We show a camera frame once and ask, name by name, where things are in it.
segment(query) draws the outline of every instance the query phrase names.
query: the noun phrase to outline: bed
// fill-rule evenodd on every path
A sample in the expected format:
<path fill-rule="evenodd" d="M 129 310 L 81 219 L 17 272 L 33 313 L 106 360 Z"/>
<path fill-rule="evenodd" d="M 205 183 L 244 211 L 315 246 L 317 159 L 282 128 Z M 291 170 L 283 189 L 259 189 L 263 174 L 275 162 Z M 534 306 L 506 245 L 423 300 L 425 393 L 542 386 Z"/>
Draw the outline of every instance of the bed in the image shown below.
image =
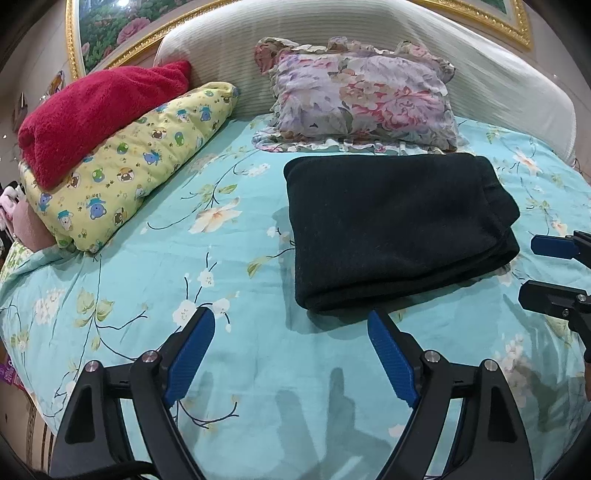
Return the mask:
<path fill-rule="evenodd" d="M 490 159 L 521 212 L 514 225 L 521 253 L 510 265 L 385 308 L 400 329 L 449 361 L 499 362 L 537 478 L 572 444 L 589 415 L 579 338 L 565 321 L 525 312 L 517 302 L 530 278 L 591 288 L 581 264 L 536 257 L 529 248 L 535 233 L 589 229 L 591 189 L 569 166 L 572 104 L 506 50 L 435 13 L 403 0 L 364 2 L 363 11 L 359 5 L 243 0 L 174 30 L 156 63 L 186 58 L 195 82 L 237 85 L 235 118 L 97 255 L 11 249 L 0 273 L 0 334 L 54 432 L 87 361 L 114 365 L 157 349 L 204 305 L 215 314 L 215 337 L 171 413 L 208 478 L 379 473 L 410 409 L 392 392 L 367 337 L 367 310 L 323 316 L 295 303 L 282 170 L 301 154 L 252 146 L 273 99 L 250 50 L 236 53 L 266 35 L 322 44 L 337 32 L 377 46 L 419 39 L 447 56 L 458 68 L 449 89 L 465 139 L 460 150 Z M 306 17 L 312 11 L 318 24 Z M 423 152 L 402 143 L 395 153 Z M 194 228 L 196 215 L 208 209 L 199 220 L 208 228 Z M 443 470 L 459 409 L 452 402 L 430 475 Z M 136 458 L 146 458 L 129 403 L 124 415 Z"/>

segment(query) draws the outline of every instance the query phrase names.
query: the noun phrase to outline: red fleece blanket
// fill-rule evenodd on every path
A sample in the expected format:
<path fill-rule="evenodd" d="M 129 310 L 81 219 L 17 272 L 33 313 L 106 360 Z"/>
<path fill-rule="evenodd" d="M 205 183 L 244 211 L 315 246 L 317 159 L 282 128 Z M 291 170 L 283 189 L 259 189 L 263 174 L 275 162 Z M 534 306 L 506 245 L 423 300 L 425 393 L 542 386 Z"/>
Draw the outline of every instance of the red fleece blanket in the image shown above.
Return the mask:
<path fill-rule="evenodd" d="M 22 123 L 18 145 L 38 185 L 51 190 L 116 131 L 189 88 L 187 61 L 118 67 L 77 80 Z"/>

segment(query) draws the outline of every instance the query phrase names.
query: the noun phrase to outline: black folded cloth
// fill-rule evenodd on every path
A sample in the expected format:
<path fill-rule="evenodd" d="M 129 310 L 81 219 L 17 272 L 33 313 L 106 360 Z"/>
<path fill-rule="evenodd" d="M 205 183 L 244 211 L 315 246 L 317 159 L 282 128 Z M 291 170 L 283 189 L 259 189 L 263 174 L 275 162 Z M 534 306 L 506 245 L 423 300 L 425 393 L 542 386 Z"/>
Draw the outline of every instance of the black folded cloth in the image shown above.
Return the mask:
<path fill-rule="evenodd" d="M 519 208 L 485 157 L 299 157 L 284 175 L 295 300 L 315 312 L 451 285 L 519 253 Z"/>

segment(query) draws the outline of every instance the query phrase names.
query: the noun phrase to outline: pillow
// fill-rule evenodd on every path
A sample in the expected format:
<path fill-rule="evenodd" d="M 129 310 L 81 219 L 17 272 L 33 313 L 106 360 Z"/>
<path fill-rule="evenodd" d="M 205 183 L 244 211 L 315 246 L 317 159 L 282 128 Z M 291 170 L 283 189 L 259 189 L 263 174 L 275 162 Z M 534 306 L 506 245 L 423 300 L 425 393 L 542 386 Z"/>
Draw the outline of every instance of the pillow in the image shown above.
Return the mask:
<path fill-rule="evenodd" d="M 293 151 L 331 138 L 377 151 L 400 140 L 457 147 L 445 86 L 455 68 L 408 41 L 389 51 L 345 37 L 328 48 L 263 38 L 255 61 L 277 98 L 274 121 L 253 138 L 258 148 Z"/>
<path fill-rule="evenodd" d="M 41 190 L 21 162 L 31 206 L 61 247 L 74 240 L 96 253 L 212 137 L 237 97 L 231 84 L 211 82 L 159 106 L 96 147 L 54 190 Z"/>

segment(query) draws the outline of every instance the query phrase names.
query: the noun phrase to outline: floral pillow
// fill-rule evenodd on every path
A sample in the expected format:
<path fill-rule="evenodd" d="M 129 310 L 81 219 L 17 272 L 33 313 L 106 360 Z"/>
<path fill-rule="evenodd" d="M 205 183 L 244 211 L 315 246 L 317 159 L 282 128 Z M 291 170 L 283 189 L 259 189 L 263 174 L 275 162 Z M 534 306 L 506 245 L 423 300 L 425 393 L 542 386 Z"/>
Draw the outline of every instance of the floral pillow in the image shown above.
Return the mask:
<path fill-rule="evenodd" d="M 277 101 L 274 120 L 253 138 L 257 148 L 324 148 L 335 139 L 385 151 L 398 141 L 453 151 L 458 130 L 445 84 L 447 60 L 403 41 L 395 51 L 334 37 L 328 47 L 263 38 L 255 47 Z"/>

